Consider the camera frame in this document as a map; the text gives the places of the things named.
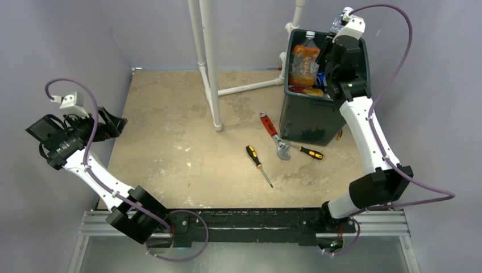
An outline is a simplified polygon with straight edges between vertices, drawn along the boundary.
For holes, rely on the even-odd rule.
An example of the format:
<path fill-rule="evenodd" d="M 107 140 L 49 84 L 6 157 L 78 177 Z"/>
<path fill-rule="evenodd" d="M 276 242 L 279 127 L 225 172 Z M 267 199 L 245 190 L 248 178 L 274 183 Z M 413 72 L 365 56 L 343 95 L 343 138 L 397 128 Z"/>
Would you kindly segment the orange label bottle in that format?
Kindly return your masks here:
<path fill-rule="evenodd" d="M 312 87 L 316 83 L 321 49 L 315 43 L 316 32 L 306 31 L 302 43 L 294 46 L 290 55 L 289 85 Z"/>

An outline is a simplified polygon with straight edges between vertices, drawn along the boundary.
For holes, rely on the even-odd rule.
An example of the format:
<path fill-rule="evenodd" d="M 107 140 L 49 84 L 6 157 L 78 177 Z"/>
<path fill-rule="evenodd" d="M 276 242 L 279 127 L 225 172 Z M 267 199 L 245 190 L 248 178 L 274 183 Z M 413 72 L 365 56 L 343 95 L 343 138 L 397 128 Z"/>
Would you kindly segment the amber tea bottle red label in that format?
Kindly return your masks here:
<path fill-rule="evenodd" d="M 317 88 L 304 88 L 303 92 L 309 96 L 324 97 L 325 93 L 322 89 Z"/>

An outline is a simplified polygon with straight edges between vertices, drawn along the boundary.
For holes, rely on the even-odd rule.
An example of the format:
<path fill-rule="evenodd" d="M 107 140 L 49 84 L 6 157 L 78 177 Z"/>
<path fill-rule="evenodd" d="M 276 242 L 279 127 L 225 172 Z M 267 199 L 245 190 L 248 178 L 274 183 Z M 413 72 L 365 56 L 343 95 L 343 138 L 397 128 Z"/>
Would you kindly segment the crushed clear bottle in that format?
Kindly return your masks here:
<path fill-rule="evenodd" d="M 333 21 L 332 26 L 330 28 L 329 33 L 332 33 L 336 35 L 342 28 L 342 22 L 343 22 L 343 16 L 344 16 L 344 11 L 342 11 Z"/>

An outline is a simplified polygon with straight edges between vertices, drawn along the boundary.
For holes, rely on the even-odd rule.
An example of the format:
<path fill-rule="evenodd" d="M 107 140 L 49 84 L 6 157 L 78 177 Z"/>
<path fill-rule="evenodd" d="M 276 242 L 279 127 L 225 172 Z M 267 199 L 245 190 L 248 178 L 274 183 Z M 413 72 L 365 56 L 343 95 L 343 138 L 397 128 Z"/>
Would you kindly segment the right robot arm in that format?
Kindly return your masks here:
<path fill-rule="evenodd" d="M 359 74 L 363 43 L 350 36 L 329 34 L 317 58 L 325 70 L 325 89 L 348 124 L 359 150 L 363 173 L 351 182 L 348 192 L 323 203 L 319 224 L 333 231 L 342 219 L 371 206 L 399 200 L 413 177 L 410 166 L 402 166 L 389 150 L 375 113 L 367 80 Z"/>

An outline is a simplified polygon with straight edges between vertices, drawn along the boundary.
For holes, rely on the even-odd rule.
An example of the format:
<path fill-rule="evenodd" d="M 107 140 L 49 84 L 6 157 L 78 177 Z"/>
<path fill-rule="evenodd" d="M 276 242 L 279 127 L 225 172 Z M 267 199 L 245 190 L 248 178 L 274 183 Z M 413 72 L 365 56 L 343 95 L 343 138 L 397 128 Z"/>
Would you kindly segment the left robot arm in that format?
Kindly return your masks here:
<path fill-rule="evenodd" d="M 144 244 L 157 232 L 170 231 L 169 210 L 144 188 L 133 188 L 115 178 L 90 151 L 94 142 L 119 137 L 127 119 L 104 107 L 97 116 L 47 114 L 26 129 L 39 141 L 39 153 L 55 170 L 64 169 L 83 180 L 105 203 L 106 222 L 134 241 Z"/>

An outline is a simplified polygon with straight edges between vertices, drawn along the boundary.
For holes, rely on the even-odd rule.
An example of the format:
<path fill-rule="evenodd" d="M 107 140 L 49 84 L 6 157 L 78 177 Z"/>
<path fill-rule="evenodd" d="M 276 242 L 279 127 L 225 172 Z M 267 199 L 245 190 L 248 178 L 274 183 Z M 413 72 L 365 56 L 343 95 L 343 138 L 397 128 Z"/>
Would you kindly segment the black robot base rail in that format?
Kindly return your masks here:
<path fill-rule="evenodd" d="M 171 233 L 157 231 L 154 249 L 191 247 L 193 243 L 296 243 L 338 251 L 344 237 L 357 232 L 349 218 L 331 220 L 321 208 L 216 208 L 172 213 Z"/>

